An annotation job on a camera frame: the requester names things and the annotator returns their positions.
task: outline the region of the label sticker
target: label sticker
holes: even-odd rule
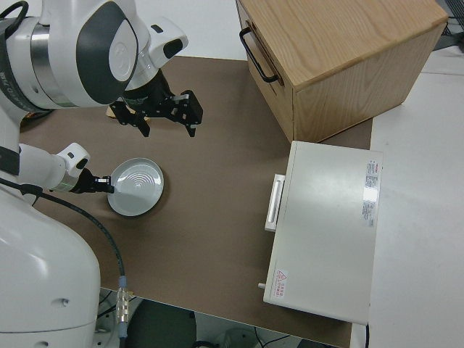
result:
[[[369,161],[365,170],[364,193],[362,195],[362,219],[369,227],[376,223],[376,208],[378,196],[378,163]]]
[[[285,288],[289,272],[286,270],[279,270],[275,272],[274,277],[274,291],[273,296],[282,299],[285,296]]]

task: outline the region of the black cable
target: black cable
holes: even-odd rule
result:
[[[258,336],[258,331],[256,329],[256,326],[253,326],[253,328],[254,328],[254,335],[256,336],[256,339],[258,340],[258,343],[260,344],[261,348],[263,348],[264,346],[262,345],[260,337]]]
[[[271,343],[274,343],[274,342],[277,342],[277,341],[280,341],[282,339],[286,339],[286,338],[289,338],[290,335],[285,335],[285,336],[282,336],[282,337],[279,337],[278,339],[273,339],[269,342],[266,342],[266,343],[262,343],[261,340],[260,340],[260,337],[258,336],[258,331],[256,329],[256,326],[253,326],[253,329],[254,329],[254,334],[256,336],[256,339],[258,340],[258,343],[260,344],[261,348],[264,348],[266,347],[268,344],[271,344]]]
[[[0,178],[0,184],[11,187],[12,189],[17,189],[17,190],[21,191],[22,194],[33,194],[34,196],[41,197],[41,198],[47,199],[49,201],[55,202],[55,203],[60,204],[60,205],[62,205],[64,207],[70,208],[71,210],[74,210],[75,212],[78,212],[82,216],[88,218],[97,228],[99,228],[99,230],[101,232],[103,232],[105,237],[107,237],[107,240],[111,244],[113,252],[116,255],[117,266],[119,267],[120,275],[121,276],[125,275],[123,258],[121,257],[121,253],[120,253],[119,249],[117,248],[115,240],[113,239],[111,234],[109,234],[109,231],[94,216],[90,215],[88,212],[86,212],[85,210],[79,208],[78,206],[76,206],[76,205],[74,205],[72,203],[66,202],[65,200],[57,198],[55,196],[45,194],[44,192],[42,192],[41,187],[38,187],[38,186],[35,186],[35,185],[30,185],[30,184],[22,184],[22,185],[20,185],[20,184],[13,183],[11,181],[5,180],[3,178]]]
[[[289,337],[290,337],[290,335],[285,335],[285,336],[282,336],[282,337],[280,337],[280,338],[278,338],[278,339],[273,339],[272,341],[269,341],[269,342],[264,343],[263,347],[266,347],[266,346],[267,346],[268,344],[270,344],[270,343],[280,341],[281,339],[287,339],[287,338],[289,338]]]
[[[369,324],[367,324],[365,326],[365,348],[369,348],[369,339],[370,339]]]
[[[112,292],[113,292],[113,291],[109,290],[108,295],[106,295],[106,296],[103,298],[103,300],[99,302],[99,305],[101,305],[103,302],[105,302],[105,301],[107,300],[107,298],[111,295]]]
[[[5,38],[9,38],[11,35],[15,33],[15,31],[20,27],[21,22],[26,18],[26,14],[29,10],[29,4],[26,1],[18,1],[14,3],[12,6],[5,9],[2,13],[0,13],[0,18],[4,19],[7,15],[19,9],[21,7],[20,14],[16,17],[14,22],[8,26],[5,30]]]

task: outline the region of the warning label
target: warning label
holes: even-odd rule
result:
[[[273,296],[283,298],[285,296],[285,288],[289,272],[286,270],[276,270],[274,277],[274,290]]]

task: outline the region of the drawer handle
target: drawer handle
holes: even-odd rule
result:
[[[245,39],[244,39],[244,36],[248,33],[251,33],[252,32],[252,29],[250,27],[246,27],[244,29],[242,29],[240,31],[240,41],[241,41],[241,44],[244,45],[244,48],[245,48],[245,51],[247,52],[247,54],[249,55],[249,58],[252,60],[254,66],[256,67],[256,69],[258,70],[258,73],[260,74],[261,78],[267,82],[267,83],[271,83],[271,82],[275,82],[278,80],[278,75],[274,75],[274,76],[266,76],[266,74],[264,73],[264,71],[262,71],[262,68],[261,68],[261,65],[260,63],[258,63],[258,61],[256,60],[256,58],[254,57],[253,53],[252,53],[252,50],[249,48],[248,44],[245,42]]]

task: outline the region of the plate rim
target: plate rim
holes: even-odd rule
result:
[[[116,212],[117,214],[119,215],[122,215],[122,216],[128,216],[128,217],[133,217],[133,216],[139,216],[139,215],[142,215],[148,211],[150,211],[150,209],[152,209],[156,203],[158,203],[158,201],[160,200],[161,196],[162,196],[162,193],[164,191],[164,187],[165,187],[165,178],[164,178],[164,175],[162,173],[162,170],[161,170],[161,167],[153,160],[149,159],[149,158],[145,158],[145,157],[134,157],[134,158],[130,158],[130,159],[127,159],[126,161],[124,161],[123,163],[121,163],[120,165],[118,165],[114,170],[113,172],[111,173],[111,181],[113,182],[113,180],[115,179],[115,174],[117,174],[117,172],[120,172],[119,175],[117,176],[117,178],[120,177],[120,175],[125,171],[127,170],[128,168],[131,167],[131,165],[140,165],[140,164],[145,164],[145,165],[149,165],[150,167],[152,167],[157,173],[159,173],[159,176],[161,178],[161,192],[159,194],[159,197],[156,199],[156,201],[153,202],[153,205],[151,207],[149,207],[148,209],[144,210],[144,211],[141,211],[141,212],[138,212],[138,213],[130,213],[130,214],[126,214],[127,211],[124,211],[124,212],[121,212],[120,210],[117,210],[115,209],[115,207],[113,206],[112,204],[112,201],[113,203],[115,202],[115,194],[110,194],[108,193],[107,194],[107,200],[108,200],[108,204],[110,205],[110,207],[112,208],[112,210],[114,212]]]

